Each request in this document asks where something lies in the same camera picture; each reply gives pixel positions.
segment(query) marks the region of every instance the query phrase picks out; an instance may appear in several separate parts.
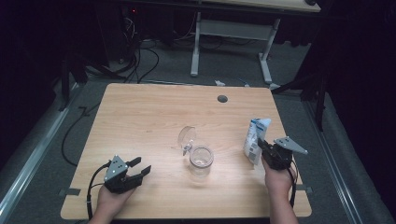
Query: desk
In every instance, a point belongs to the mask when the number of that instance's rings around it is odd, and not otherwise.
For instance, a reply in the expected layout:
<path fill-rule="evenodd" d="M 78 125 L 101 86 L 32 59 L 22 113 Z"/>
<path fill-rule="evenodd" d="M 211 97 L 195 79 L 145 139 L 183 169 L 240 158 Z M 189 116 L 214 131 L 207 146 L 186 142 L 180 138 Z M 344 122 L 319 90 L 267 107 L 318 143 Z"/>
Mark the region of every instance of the desk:
<path fill-rule="evenodd" d="M 228 101 L 220 103 L 219 95 Z M 142 157 L 129 172 L 152 166 L 117 218 L 269 217 L 263 167 L 253 167 L 243 151 L 254 118 L 272 120 L 267 141 L 285 136 L 268 89 L 110 84 L 70 185 L 81 193 L 66 196 L 62 217 L 88 217 L 90 179 L 115 154 L 125 161 Z M 204 179 L 191 176 L 189 158 L 177 144 L 185 126 L 195 127 L 197 138 L 214 151 L 211 172 Z M 94 183 L 103 182 L 104 176 L 99 173 Z M 93 209 L 98 190 L 92 189 Z M 305 191 L 297 190 L 294 210 L 298 217 L 311 214 Z"/>
<path fill-rule="evenodd" d="M 309 6 L 304 0 L 199 0 L 199 4 L 202 4 L 203 1 L 209 3 L 214 2 L 222 4 L 234 4 L 248 7 L 269 7 L 281 10 L 320 12 L 320 7 L 318 5 Z M 261 53 L 259 53 L 259 60 L 262 67 L 264 81 L 267 84 L 271 84 L 272 78 L 268 69 L 267 57 L 274 42 L 279 23 L 280 18 L 275 19 L 274 24 L 271 25 L 201 20 L 201 12 L 198 12 L 195 25 L 195 45 L 192 54 L 191 76 L 198 76 L 200 35 L 220 35 L 245 39 L 265 40 L 263 50 Z"/>

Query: human arm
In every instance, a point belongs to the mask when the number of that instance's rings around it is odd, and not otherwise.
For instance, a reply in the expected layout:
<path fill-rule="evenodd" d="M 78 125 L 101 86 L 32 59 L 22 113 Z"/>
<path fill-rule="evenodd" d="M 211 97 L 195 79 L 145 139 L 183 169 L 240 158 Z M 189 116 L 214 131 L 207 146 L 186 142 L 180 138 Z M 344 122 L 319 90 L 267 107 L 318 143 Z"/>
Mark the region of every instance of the human arm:
<path fill-rule="evenodd" d="M 265 169 L 265 185 L 270 197 L 270 222 L 272 224 L 298 223 L 297 217 L 289 202 L 291 179 L 287 170 L 271 169 L 262 157 L 262 165 Z"/>
<path fill-rule="evenodd" d="M 108 224 L 113 220 L 122 207 L 134 193 L 135 189 L 130 189 L 122 194 L 111 193 L 105 186 L 99 189 L 98 201 L 95 213 L 89 224 Z"/>

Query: gray floor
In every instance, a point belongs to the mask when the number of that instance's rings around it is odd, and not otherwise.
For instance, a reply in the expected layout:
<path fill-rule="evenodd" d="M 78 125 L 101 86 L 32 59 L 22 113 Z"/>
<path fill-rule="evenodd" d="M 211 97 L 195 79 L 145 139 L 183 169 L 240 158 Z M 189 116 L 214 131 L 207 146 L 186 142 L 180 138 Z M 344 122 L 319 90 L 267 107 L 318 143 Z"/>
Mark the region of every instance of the gray floor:
<path fill-rule="evenodd" d="M 145 42 L 142 48 L 155 51 L 160 60 L 142 83 L 216 85 L 215 80 L 219 80 L 226 86 L 244 86 L 245 83 L 240 81 L 243 79 L 251 87 L 267 88 L 257 57 L 258 49 L 263 43 L 235 45 L 232 42 L 244 43 L 242 40 L 228 39 L 219 48 L 216 43 L 202 45 L 198 77 L 190 77 L 192 46 L 174 45 L 170 48 L 160 43 Z M 268 64 L 275 84 L 285 84 L 294 79 L 308 49 L 309 46 L 293 48 L 288 43 L 273 45 Z M 155 54 L 142 49 L 137 74 L 142 76 L 156 62 Z M 65 118 L 60 123 L 58 131 L 52 133 L 53 139 L 45 148 L 45 155 L 34 170 L 35 175 L 26 181 L 29 185 L 18 194 L 19 202 L 15 207 L 7 208 L 12 212 L 7 216 L 7 223 L 76 223 L 75 220 L 63 220 L 60 217 L 64 197 L 60 196 L 59 192 L 68 188 L 75 171 L 75 167 L 65 162 L 62 157 L 62 142 L 69 127 L 80 118 L 80 107 L 92 108 L 99 103 L 106 85 L 110 82 L 117 80 L 90 76 L 85 86 L 80 86 L 74 91 L 75 100 L 63 112 Z M 300 175 L 308 187 L 308 199 L 313 211 L 310 217 L 300 218 L 300 223 L 394 223 L 347 139 L 330 97 L 326 98 L 324 132 L 320 133 L 312 123 L 311 108 L 315 103 L 301 102 L 297 93 L 298 91 L 287 91 L 274 95 L 274 98 L 287 135 L 309 151 L 307 156 L 295 155 Z M 15 183 L 22 167 L 31 159 L 32 153 L 37 151 L 37 145 L 43 143 L 43 138 L 48 135 L 52 124 L 60 116 L 61 112 L 58 109 L 61 103 L 58 94 L 53 106 L 2 170 L 2 199 L 9 195 L 9 189 Z M 96 109 L 88 117 L 81 119 L 67 135 L 64 151 L 70 161 L 78 162 L 95 113 Z"/>

